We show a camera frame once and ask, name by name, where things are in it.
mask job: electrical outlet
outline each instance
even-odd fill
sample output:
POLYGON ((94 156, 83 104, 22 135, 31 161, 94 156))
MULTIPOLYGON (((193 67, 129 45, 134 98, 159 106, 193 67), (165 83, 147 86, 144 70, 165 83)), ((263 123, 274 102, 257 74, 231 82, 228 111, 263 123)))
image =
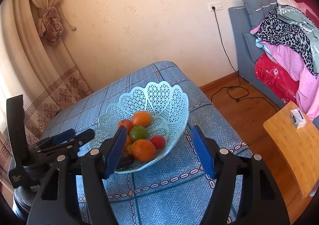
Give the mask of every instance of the electrical outlet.
POLYGON ((212 10, 213 6, 215 7, 215 11, 223 9, 221 2, 213 2, 213 3, 208 3, 209 11, 213 11, 212 10))

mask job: baseboard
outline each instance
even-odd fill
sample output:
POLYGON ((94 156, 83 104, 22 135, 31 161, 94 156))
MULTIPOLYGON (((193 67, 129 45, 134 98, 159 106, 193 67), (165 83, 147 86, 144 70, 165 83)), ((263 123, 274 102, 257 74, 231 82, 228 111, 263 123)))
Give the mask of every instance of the baseboard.
POLYGON ((208 84, 203 85, 203 86, 201 86, 201 87, 199 87, 199 88, 200 88, 201 91, 206 92, 206 91, 208 91, 208 90, 210 90, 210 89, 212 89, 212 88, 215 88, 215 87, 217 87, 217 86, 220 86, 220 85, 226 83, 227 81, 233 79, 233 78, 236 77, 237 75, 238 75, 238 71, 233 72, 233 73, 231 73, 231 74, 228 74, 227 76, 224 76, 224 77, 221 77, 221 78, 219 78, 219 79, 216 79, 216 80, 214 80, 214 81, 212 81, 212 82, 209 82, 208 84))

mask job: plastic basket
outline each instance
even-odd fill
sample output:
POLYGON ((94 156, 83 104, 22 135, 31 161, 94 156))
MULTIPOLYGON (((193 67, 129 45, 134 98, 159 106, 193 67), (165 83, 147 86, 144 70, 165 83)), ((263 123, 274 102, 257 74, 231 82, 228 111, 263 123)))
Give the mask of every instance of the plastic basket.
POLYGON ((157 151, 156 158, 151 162, 140 163, 135 160, 132 166, 116 170, 116 173, 140 171, 158 162, 171 151, 187 124, 188 97, 180 86, 171 87, 166 81, 159 84, 150 82, 145 88, 134 87, 130 93, 122 94, 118 103, 110 104, 106 113, 99 117, 99 126, 94 129, 95 138, 90 141, 90 148, 98 148, 104 140, 112 138, 118 122, 131 119, 138 111, 148 111, 152 115, 152 122, 146 127, 148 139, 162 135, 166 139, 166 146, 157 151))

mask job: beige curtain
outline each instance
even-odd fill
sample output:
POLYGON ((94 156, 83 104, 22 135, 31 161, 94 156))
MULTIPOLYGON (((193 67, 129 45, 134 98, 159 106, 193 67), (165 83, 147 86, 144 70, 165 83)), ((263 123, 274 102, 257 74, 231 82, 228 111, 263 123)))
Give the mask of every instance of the beige curtain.
POLYGON ((61 39, 59 0, 4 0, 0 6, 0 181, 10 190, 6 99, 23 94, 28 144, 59 109, 91 94, 61 39))

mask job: wooden floor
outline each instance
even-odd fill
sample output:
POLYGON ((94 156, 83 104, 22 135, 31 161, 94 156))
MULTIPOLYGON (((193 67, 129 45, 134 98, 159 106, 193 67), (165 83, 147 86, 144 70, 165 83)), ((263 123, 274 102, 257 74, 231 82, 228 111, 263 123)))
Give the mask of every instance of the wooden floor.
MULTIPOLYGON (((241 84, 249 91, 249 97, 263 97, 271 102, 263 93, 251 86, 246 80, 240 78, 241 84)), ((205 91, 210 99, 212 94, 217 92, 223 86, 236 86, 239 84, 236 75, 223 79, 223 82, 217 82, 217 86, 205 91)), ((292 173, 286 164, 280 152, 275 147, 272 139, 266 134, 263 123, 276 112, 267 102, 260 98, 246 99, 236 102, 231 99, 223 89, 216 94, 212 103, 219 112, 226 118, 230 125, 235 129, 250 150, 254 154, 260 154, 274 176, 283 199, 288 209, 291 224, 300 216, 311 200, 311 197, 302 199, 298 191, 297 184, 292 173)), ((245 90, 235 88, 229 90, 233 97, 240 97, 247 93, 245 90)))

